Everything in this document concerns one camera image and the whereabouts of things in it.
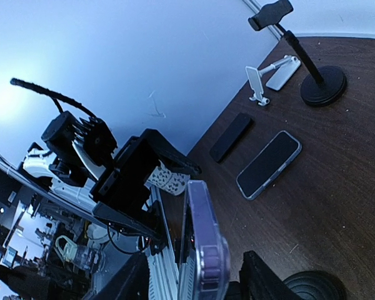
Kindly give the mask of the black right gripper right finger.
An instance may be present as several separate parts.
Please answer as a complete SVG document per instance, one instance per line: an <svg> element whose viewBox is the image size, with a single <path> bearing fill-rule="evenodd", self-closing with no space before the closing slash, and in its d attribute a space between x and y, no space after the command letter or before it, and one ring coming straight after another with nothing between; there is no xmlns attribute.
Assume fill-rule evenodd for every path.
<svg viewBox="0 0 375 300"><path fill-rule="evenodd" d="M243 253L239 279L241 299L300 299L254 251Z"/></svg>

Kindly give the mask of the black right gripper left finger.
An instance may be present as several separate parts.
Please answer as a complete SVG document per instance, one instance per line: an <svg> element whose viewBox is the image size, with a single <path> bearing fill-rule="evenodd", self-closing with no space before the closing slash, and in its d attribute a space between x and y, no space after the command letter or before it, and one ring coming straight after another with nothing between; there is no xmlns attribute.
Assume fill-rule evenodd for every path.
<svg viewBox="0 0 375 300"><path fill-rule="evenodd" d="M143 252L133 254L92 299L148 300L149 264Z"/></svg>

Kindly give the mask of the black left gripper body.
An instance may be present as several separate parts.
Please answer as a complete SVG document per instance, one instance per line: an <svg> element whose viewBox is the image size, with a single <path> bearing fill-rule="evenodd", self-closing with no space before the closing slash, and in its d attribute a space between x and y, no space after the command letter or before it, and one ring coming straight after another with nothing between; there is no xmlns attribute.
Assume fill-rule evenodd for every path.
<svg viewBox="0 0 375 300"><path fill-rule="evenodd" d="M131 136L91 189L92 200L134 219L156 219L155 211L143 206L151 195L145 183L160 165L154 145L162 137L157 129Z"/></svg>

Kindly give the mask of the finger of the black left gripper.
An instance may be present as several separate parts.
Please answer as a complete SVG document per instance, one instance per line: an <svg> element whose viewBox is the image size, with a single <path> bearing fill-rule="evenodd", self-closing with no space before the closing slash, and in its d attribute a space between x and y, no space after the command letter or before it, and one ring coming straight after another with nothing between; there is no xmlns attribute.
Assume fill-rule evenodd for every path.
<svg viewBox="0 0 375 300"><path fill-rule="evenodd" d="M149 144L170 171L189 175L202 173L198 164L178 151L158 130L149 130Z"/></svg>
<svg viewBox="0 0 375 300"><path fill-rule="evenodd" d="M128 234L136 234L149 237L155 241L161 240L160 218L153 209L145 211L138 209L128 214L117 211L108 205L99 202L92 210L93 216L114 230L127 231Z"/></svg>

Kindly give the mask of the black round-base phone stand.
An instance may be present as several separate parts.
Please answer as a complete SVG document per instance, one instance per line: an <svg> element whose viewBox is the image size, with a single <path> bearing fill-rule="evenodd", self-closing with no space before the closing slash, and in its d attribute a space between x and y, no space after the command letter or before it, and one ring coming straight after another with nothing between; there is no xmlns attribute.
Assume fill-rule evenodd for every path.
<svg viewBox="0 0 375 300"><path fill-rule="evenodd" d="M283 283L301 299L346 300L346 288L339 278L325 271L303 271Z"/></svg>

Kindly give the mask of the smartphone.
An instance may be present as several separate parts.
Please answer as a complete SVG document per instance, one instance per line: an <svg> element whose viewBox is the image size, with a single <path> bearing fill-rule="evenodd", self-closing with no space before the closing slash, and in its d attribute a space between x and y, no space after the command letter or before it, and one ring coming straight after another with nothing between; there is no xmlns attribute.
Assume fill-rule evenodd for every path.
<svg viewBox="0 0 375 300"><path fill-rule="evenodd" d="M256 199L290 165L302 144L287 131L278 132L237 175L236 184L247 200Z"/></svg>
<svg viewBox="0 0 375 300"><path fill-rule="evenodd" d="M231 260L207 184L187 183L179 255L178 299L224 299Z"/></svg>

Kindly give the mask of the black smartphone no case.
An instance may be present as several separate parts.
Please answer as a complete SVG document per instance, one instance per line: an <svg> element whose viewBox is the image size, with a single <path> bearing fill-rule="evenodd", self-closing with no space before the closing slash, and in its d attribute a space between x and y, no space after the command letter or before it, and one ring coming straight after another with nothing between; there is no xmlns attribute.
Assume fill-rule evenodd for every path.
<svg viewBox="0 0 375 300"><path fill-rule="evenodd" d="M250 115L240 112L209 150L212 159L216 163L220 163L231 152L252 123L253 119Z"/></svg>

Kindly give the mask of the white folding phone stand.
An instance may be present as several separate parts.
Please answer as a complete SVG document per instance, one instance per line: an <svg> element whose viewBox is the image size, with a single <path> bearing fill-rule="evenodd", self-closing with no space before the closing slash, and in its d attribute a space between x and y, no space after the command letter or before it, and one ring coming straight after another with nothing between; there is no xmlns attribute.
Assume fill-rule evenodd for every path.
<svg viewBox="0 0 375 300"><path fill-rule="evenodd" d="M291 55L285 55L262 69L246 66L245 71L252 90L249 100L259 106L267 106L270 100L264 96L264 86L273 91L280 91L300 66L301 61Z"/></svg>

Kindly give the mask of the black round-base stand front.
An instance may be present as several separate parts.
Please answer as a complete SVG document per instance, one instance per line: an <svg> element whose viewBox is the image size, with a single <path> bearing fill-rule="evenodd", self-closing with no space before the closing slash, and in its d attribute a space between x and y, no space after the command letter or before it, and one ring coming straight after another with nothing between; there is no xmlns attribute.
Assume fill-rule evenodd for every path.
<svg viewBox="0 0 375 300"><path fill-rule="evenodd" d="M279 1L287 1L291 5L292 9L286 15L293 12L294 8L290 1ZM277 27L282 31L283 38L309 71L300 89L300 95L304 103L311 107L323 107L337 101L344 94L348 85L343 70L337 66L316 67L297 37L290 30L281 26L280 22Z"/></svg>

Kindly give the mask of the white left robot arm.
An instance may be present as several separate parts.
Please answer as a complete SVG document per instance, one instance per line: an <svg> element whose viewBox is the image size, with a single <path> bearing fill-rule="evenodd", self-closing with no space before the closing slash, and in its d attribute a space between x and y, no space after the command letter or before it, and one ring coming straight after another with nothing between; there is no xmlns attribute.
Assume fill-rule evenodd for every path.
<svg viewBox="0 0 375 300"><path fill-rule="evenodd" d="M34 178L83 188L94 181L88 196L95 203L92 215L127 236L145 236L160 241L159 215L143 210L150 197L146 183L179 195L189 178L201 168L179 152L159 131L146 129L131 136L112 156L115 140L110 136L53 133L46 137L49 150L34 148L23 162Z"/></svg>

